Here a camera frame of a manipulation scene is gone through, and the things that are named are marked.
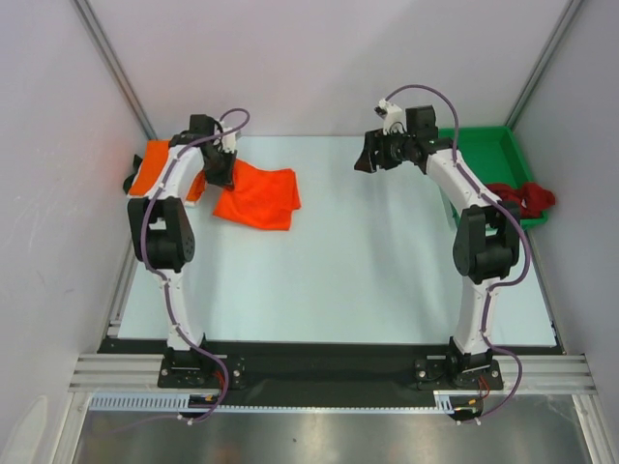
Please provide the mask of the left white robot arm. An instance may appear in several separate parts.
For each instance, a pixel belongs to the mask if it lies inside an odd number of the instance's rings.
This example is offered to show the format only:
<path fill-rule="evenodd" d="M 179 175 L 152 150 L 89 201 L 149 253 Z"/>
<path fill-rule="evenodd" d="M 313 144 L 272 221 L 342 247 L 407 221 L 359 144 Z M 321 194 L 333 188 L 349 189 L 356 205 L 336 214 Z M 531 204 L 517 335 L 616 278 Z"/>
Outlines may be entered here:
<path fill-rule="evenodd" d="M 193 114 L 189 127 L 171 139 L 147 142 L 123 185 L 133 252 L 162 291 L 167 346 L 175 351 L 190 351 L 205 339 L 185 282 L 196 251 L 187 208 L 199 200 L 201 187 L 232 189 L 236 159 L 236 130 Z"/>

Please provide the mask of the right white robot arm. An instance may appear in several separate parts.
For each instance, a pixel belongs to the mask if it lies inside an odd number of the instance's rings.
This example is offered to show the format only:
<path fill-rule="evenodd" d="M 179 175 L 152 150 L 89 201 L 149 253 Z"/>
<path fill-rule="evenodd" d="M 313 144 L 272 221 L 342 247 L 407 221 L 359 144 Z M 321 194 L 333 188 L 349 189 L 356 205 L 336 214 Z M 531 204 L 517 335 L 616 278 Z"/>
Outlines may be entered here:
<path fill-rule="evenodd" d="M 459 221 L 453 259 L 463 278 L 457 328 L 450 339 L 455 358 L 446 363 L 448 380 L 468 388 L 488 361 L 494 298 L 517 264 L 523 231 L 520 208 L 492 193 L 466 164 L 457 137 L 442 137 L 432 106 L 402 109 L 382 100 L 374 109 L 383 126 L 366 132 L 354 168 L 365 173 L 417 166 L 447 196 Z"/>

